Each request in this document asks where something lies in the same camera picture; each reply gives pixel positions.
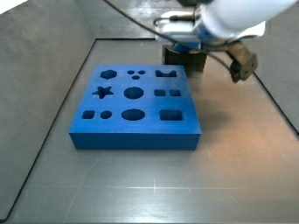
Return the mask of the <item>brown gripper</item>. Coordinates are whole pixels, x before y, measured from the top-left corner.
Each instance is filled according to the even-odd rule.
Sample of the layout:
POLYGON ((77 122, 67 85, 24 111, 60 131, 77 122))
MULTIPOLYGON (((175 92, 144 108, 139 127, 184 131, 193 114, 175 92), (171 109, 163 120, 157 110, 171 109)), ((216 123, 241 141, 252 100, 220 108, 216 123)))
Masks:
POLYGON ((241 42, 228 45, 227 55, 232 62, 229 65, 231 79, 235 83, 245 81, 257 68, 257 56, 247 49, 241 42))

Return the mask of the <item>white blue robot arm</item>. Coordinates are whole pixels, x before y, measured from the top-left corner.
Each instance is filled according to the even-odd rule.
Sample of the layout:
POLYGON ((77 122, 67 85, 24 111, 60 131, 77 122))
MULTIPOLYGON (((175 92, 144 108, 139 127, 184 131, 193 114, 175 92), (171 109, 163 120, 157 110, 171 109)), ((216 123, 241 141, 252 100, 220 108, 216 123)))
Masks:
POLYGON ((232 58, 233 82, 244 81, 257 68, 257 56, 241 44, 264 35, 267 21, 296 0, 195 0, 195 11, 168 11, 155 30, 203 51, 223 51, 232 58))

